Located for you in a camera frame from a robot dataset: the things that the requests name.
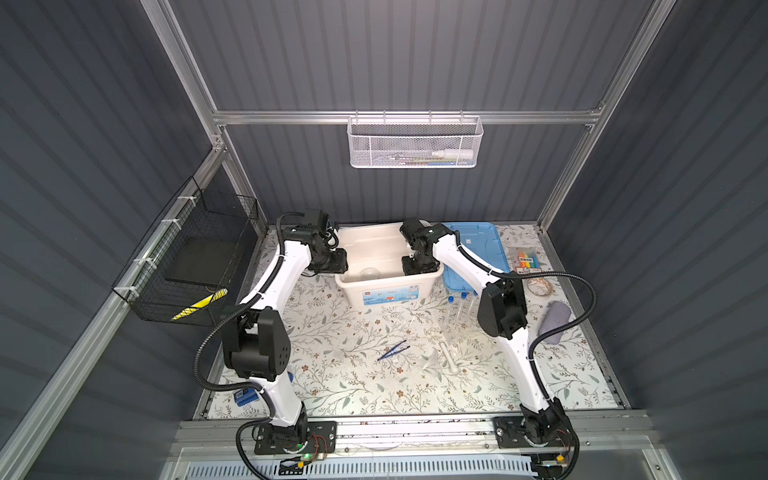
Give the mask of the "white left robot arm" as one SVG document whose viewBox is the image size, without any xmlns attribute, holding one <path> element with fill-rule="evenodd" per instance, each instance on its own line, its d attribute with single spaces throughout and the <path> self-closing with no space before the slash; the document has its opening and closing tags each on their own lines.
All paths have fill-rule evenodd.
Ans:
<svg viewBox="0 0 768 480">
<path fill-rule="evenodd" d="M 270 423 L 287 428 L 299 423 L 304 406 L 287 372 L 291 342 L 282 314 L 303 273 L 341 274 L 348 261 L 326 212 L 289 212 L 281 218 L 289 224 L 276 224 L 274 256 L 221 333 L 225 365 L 242 379 L 229 387 L 255 389 L 268 405 Z"/>
</svg>

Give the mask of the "white plastic storage box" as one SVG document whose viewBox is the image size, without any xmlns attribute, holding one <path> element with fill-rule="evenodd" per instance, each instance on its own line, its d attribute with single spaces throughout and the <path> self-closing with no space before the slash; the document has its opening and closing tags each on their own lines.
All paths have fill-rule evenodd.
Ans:
<svg viewBox="0 0 768 480">
<path fill-rule="evenodd" d="M 340 247 L 347 252 L 348 270 L 335 275 L 334 280 L 355 309 L 424 300 L 443 275 L 443 267 L 434 273 L 403 273 L 401 258 L 410 256 L 412 250 L 399 231 L 401 225 L 342 227 L 338 231 Z M 360 272 L 367 267 L 377 268 L 381 277 L 361 281 Z"/>
</svg>

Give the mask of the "white ceramic mortar bowl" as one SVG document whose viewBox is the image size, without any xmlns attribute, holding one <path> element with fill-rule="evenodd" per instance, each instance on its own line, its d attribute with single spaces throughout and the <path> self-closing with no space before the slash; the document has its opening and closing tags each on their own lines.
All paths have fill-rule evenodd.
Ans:
<svg viewBox="0 0 768 480">
<path fill-rule="evenodd" d="M 377 268 L 367 267 L 360 272 L 361 281 L 377 280 L 381 277 L 381 273 Z"/>
</svg>

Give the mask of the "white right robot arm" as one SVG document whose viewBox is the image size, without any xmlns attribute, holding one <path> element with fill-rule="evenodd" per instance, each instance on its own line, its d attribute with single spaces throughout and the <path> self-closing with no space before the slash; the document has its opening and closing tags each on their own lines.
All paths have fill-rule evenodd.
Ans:
<svg viewBox="0 0 768 480">
<path fill-rule="evenodd" d="M 534 446 L 552 441 L 566 428 L 562 405 L 543 382 L 530 352 L 527 302 L 523 280 L 484 261 L 467 249 L 455 230 L 407 219 L 400 232 L 412 250 L 402 258 L 407 275 L 447 266 L 479 294 L 477 322 L 504 352 L 519 391 L 525 437 Z"/>
</svg>

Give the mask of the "clear test tube rack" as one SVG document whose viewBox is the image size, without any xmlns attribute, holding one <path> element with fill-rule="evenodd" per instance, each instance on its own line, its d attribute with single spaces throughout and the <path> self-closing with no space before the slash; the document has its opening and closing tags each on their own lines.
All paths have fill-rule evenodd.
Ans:
<svg viewBox="0 0 768 480">
<path fill-rule="evenodd" d="M 452 325 L 445 327 L 444 316 L 442 317 L 441 331 L 446 343 L 452 348 L 453 353 L 461 353 L 469 350 L 479 350 L 484 346 L 486 337 L 477 322 L 475 308 L 476 297 L 467 298 L 466 314 L 464 321 L 459 324 L 456 319 L 458 302 L 460 296 L 454 296 L 456 300 L 456 310 Z"/>
</svg>

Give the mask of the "blue capped test tube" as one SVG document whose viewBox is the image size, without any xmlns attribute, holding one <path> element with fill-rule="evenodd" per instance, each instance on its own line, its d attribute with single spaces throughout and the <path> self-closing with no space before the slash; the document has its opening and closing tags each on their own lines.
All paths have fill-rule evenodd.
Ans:
<svg viewBox="0 0 768 480">
<path fill-rule="evenodd" d="M 456 319 L 459 324 L 461 324 L 464 321 L 464 316 L 466 314 L 465 310 L 467 306 L 467 298 L 468 298 L 468 293 L 462 292 L 460 295 L 460 300 L 458 302 L 458 310 L 456 314 Z"/>
<path fill-rule="evenodd" d="M 447 300 L 447 305 L 446 305 L 445 316 L 444 316 L 444 324 L 446 328 L 449 328 L 452 325 L 455 310 L 456 310 L 455 297 L 453 295 L 449 295 Z"/>
</svg>

